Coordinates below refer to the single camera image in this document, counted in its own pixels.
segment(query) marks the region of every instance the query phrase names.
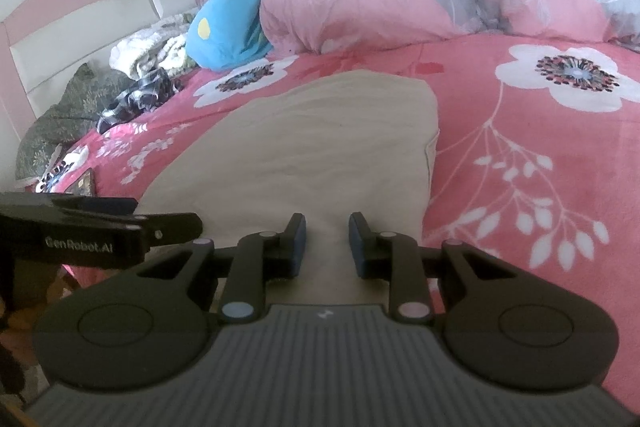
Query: plaid cloth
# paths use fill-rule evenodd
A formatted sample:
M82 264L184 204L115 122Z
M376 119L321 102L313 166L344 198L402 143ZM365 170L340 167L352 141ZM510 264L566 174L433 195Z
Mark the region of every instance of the plaid cloth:
M104 134L115 125L127 123L145 112L155 110L181 89L180 80L170 79L162 68L151 71L121 92L102 111L96 128L100 134Z

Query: folded beige garment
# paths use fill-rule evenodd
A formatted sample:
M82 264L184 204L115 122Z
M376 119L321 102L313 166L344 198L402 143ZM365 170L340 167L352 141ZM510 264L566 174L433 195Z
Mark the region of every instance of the folded beige garment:
M282 231L306 216L300 276L268 286L268 301L383 303L386 285L356 276L348 219L420 238L438 137L423 80L350 71L233 111L169 165L139 213L196 212L218 247Z

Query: gray ribbed surface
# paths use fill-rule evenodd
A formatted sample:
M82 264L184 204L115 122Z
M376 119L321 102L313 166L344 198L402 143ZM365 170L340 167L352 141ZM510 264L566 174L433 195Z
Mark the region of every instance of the gray ribbed surface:
M113 396L55 385L29 414L41 427L626 427L634 419L597 387L532 397L488 386L446 358L426 328L397 325L377 306L274 306L260 323L223 330L196 367L166 384Z

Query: yellow dot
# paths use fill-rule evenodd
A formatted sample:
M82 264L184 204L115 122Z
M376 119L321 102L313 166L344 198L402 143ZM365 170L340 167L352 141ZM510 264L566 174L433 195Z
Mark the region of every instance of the yellow dot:
M198 23L198 35L203 40L207 40L211 35L211 28L209 28L209 21L207 21L205 18L203 18Z

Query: pink comforter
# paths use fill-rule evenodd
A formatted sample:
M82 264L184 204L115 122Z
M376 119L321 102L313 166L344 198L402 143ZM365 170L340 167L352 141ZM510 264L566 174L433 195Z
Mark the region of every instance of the pink comforter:
M98 194L139 198L235 108L360 68L423 78L438 97L423 243L460 238L606 309L620 328L606 387L640 411L640 60L630 51L474 35L389 52L260 60L221 78L200 70L154 113L79 146L90 149L86 166L95 169ZM101 277L76 273L84 284Z

